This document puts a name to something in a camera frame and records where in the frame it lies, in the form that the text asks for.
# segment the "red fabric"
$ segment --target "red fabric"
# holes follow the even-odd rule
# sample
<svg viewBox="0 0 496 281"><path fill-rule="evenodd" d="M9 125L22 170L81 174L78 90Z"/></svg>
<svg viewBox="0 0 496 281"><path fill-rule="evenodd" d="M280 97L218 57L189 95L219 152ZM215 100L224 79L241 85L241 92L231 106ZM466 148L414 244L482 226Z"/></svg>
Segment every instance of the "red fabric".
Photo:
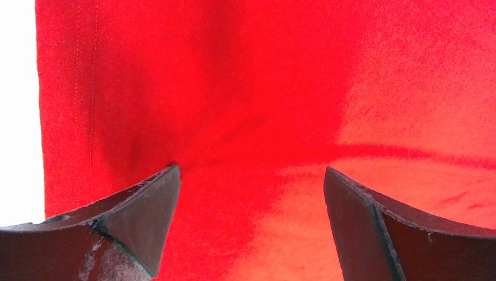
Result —
<svg viewBox="0 0 496 281"><path fill-rule="evenodd" d="M177 162L159 280L340 280L331 165L496 228L494 1L37 0L48 216Z"/></svg>

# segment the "stitching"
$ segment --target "stitching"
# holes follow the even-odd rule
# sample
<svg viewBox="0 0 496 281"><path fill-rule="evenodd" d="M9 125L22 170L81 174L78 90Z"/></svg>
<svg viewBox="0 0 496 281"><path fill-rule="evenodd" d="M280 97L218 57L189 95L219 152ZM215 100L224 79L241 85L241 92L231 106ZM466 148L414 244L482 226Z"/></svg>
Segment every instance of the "stitching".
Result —
<svg viewBox="0 0 496 281"><path fill-rule="evenodd" d="M77 1L78 4L78 11L77 11L77 21L76 21L76 29L77 29L77 40L76 40L76 81L74 84L74 97L73 97L73 117L74 117L74 147L73 147L73 162L74 166L77 165L76 155L77 155L77 95L78 95L78 83L79 83L79 41L80 41L80 21L81 21L81 0ZM74 178L76 179L76 188L78 184L77 180L77 169L74 169ZM75 198L75 203L76 206L79 207L79 197L76 196Z"/></svg>
<svg viewBox="0 0 496 281"><path fill-rule="evenodd" d="M91 90L91 116L90 116L90 134L89 134L89 192L91 196L91 200L93 200L93 117L94 117L94 109L95 109L95 66L97 64L97 44L98 44L98 6L100 1L96 1L95 7L95 48L93 50L93 81L92 81L92 90Z"/></svg>

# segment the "white background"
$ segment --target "white background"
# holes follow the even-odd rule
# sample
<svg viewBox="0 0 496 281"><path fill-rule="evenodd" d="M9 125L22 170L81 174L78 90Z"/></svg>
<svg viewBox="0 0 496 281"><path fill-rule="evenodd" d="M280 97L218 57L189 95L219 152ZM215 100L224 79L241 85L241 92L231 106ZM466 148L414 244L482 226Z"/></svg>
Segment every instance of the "white background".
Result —
<svg viewBox="0 0 496 281"><path fill-rule="evenodd" d="M44 220L34 0L0 0L0 226Z"/></svg>

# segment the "seam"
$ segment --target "seam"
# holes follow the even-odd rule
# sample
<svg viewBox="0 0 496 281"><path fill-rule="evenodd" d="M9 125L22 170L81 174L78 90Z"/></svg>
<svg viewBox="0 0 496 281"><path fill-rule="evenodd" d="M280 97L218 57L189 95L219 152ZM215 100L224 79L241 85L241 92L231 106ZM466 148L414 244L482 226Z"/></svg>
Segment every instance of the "seam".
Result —
<svg viewBox="0 0 496 281"><path fill-rule="evenodd" d="M97 44L98 44L98 6L100 1L96 0L95 3L95 48L93 50L93 80L91 89L91 109L90 109L90 133L89 133L89 193L91 200L93 200L93 124L94 124L94 109L95 109L95 73L97 64Z"/></svg>
<svg viewBox="0 0 496 281"><path fill-rule="evenodd" d="M76 20L76 30L77 30L77 39L76 39L76 78L75 78L75 84L74 84L74 96L73 96L73 117L74 117L74 146L73 146L73 164L74 164L74 171L73 171L73 175L74 175L74 178L75 178L75 182L76 182L76 188L78 186L78 176L77 176L77 169L76 169L76 165L77 165L77 161L76 161L76 155L77 155L77 150L76 150L76 147L77 147L77 124L78 124L78 120L77 120L77 96L78 96L78 83L79 83L79 42L80 42L80 21L81 21L81 0L78 0L77 1L77 20ZM76 206L79 207L79 197L76 196L75 198L75 203L76 203Z"/></svg>

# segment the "red cloth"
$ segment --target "red cloth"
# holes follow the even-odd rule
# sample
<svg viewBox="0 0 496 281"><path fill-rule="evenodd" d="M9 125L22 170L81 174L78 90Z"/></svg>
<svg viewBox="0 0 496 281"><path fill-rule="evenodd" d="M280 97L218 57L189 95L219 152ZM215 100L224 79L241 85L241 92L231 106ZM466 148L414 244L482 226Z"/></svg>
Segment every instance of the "red cloth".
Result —
<svg viewBox="0 0 496 281"><path fill-rule="evenodd" d="M341 279L327 165L496 228L495 5L37 0L46 213L177 162L159 280Z"/></svg>

